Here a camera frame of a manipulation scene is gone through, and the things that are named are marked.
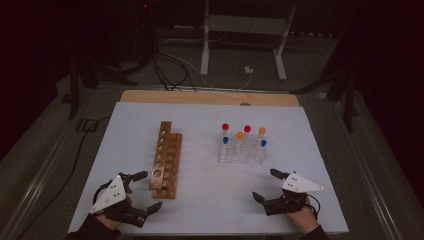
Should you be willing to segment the wooden test tube rack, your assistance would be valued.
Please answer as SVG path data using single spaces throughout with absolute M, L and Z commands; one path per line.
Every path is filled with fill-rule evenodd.
M 149 189 L 155 199 L 175 199 L 181 155 L 181 133 L 171 131 L 172 123 L 162 121 L 154 154 Z

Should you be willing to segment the person's left hand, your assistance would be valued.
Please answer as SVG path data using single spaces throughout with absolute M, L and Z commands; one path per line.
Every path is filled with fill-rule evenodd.
M 121 225 L 121 222 L 119 221 L 108 219 L 104 213 L 96 215 L 95 218 L 111 230 L 117 230 L 118 227 Z

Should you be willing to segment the white table mat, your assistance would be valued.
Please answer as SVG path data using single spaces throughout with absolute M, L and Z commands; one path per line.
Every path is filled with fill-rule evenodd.
M 182 134 L 176 197 L 164 201 L 144 227 L 122 226 L 131 235 L 261 235 L 295 232 L 283 215 L 268 216 L 252 197 L 281 195 L 281 180 L 272 168 L 322 185 L 316 193 L 318 220 L 328 233 L 345 233 L 347 223 L 301 107 L 196 104 L 116 104 L 103 141 L 69 226 L 75 231 L 92 206 L 98 187 L 119 173 L 150 171 L 161 122 Z M 221 126 L 265 127 L 267 151 L 260 165 L 218 160 Z

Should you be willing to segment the metal frame rail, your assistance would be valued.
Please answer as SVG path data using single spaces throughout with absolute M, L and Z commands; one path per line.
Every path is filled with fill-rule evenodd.
M 338 126 L 343 133 L 345 140 L 348 142 L 349 149 L 353 154 L 353 159 L 355 164 L 358 167 L 359 175 L 361 177 L 361 181 L 367 191 L 369 199 L 374 208 L 374 212 L 376 213 L 379 222 L 383 228 L 383 231 L 386 235 L 387 240 L 403 240 L 400 231 L 395 224 L 392 214 L 390 213 L 386 201 L 384 200 L 377 183 L 369 169 L 369 166 L 366 162 L 366 159 L 359 148 L 357 141 L 354 138 L 354 134 L 347 130 L 347 127 L 344 124 L 343 114 L 344 111 L 342 106 L 338 102 L 329 102 L 330 107 L 337 119 Z
M 61 101 L 66 92 L 60 92 L 0 162 L 0 240 L 13 240 L 29 221 L 58 156 L 95 94 L 90 88 L 80 90 L 80 106 L 71 119 L 70 105 Z

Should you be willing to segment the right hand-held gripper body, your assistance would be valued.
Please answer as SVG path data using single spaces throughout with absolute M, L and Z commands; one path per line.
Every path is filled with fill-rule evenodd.
M 265 200 L 263 204 L 267 216 L 293 213 L 300 211 L 305 205 L 310 192 L 322 191 L 324 187 L 309 179 L 306 179 L 295 172 L 289 173 L 289 176 L 282 180 L 282 195 L 279 198 Z M 318 215 L 321 206 L 313 208 L 315 216 Z

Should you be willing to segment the black floor stand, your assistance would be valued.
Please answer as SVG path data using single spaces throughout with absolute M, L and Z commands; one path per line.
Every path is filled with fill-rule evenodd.
M 341 97 L 344 97 L 343 123 L 347 130 L 352 132 L 352 116 L 354 113 L 353 102 L 356 85 L 356 73 L 353 70 L 335 70 L 304 87 L 291 90 L 290 94 L 303 95 L 327 83 L 332 83 L 330 89 L 326 93 L 326 98 L 329 101 L 339 101 Z
M 79 83 L 82 82 L 85 87 L 96 88 L 99 84 L 99 81 L 95 75 L 95 71 L 99 71 L 102 74 L 105 74 L 107 77 L 113 79 L 114 81 L 128 86 L 135 86 L 136 83 L 127 80 L 118 73 L 113 72 L 108 69 L 106 66 L 96 61 L 94 58 L 88 55 L 73 55 L 70 58 L 69 62 L 69 77 L 70 77 L 70 114 L 69 118 L 73 119 L 79 108 L 79 92 L 80 86 Z

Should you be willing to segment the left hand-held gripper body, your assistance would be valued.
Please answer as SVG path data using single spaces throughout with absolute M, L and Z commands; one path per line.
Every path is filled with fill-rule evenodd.
M 127 200 L 132 174 L 119 173 L 113 180 L 101 185 L 93 197 L 90 213 L 104 213 L 108 219 L 142 227 L 147 212 L 131 206 Z

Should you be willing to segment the clear acrylic test tube rack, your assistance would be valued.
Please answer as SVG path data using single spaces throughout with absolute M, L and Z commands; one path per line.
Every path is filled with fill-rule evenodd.
M 240 154 L 235 152 L 236 148 L 236 137 L 228 136 L 229 146 L 225 158 L 221 156 L 222 142 L 220 143 L 218 161 L 227 163 L 246 163 L 246 164 L 259 164 L 262 165 L 264 161 L 260 161 L 258 157 L 258 141 L 253 137 L 250 137 L 250 143 L 247 147 L 243 145 Z

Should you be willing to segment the person's right hand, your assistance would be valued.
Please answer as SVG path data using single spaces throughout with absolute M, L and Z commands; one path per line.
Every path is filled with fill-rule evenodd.
M 308 234 L 319 227 L 319 223 L 315 217 L 313 208 L 310 207 L 309 201 L 306 201 L 306 205 L 300 211 L 287 213 L 286 216 L 303 234 Z

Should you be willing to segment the grey metal stand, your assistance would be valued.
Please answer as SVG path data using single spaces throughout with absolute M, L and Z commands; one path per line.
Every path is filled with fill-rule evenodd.
M 297 4 L 290 5 L 288 15 L 283 19 L 219 15 L 210 12 L 210 0 L 205 0 L 203 50 L 200 64 L 200 75 L 205 77 L 209 70 L 209 34 L 211 31 L 224 33 L 253 33 L 264 35 L 279 35 L 280 43 L 273 50 L 273 57 L 278 79 L 287 80 L 282 53 L 289 36 L 291 24 L 297 9 Z

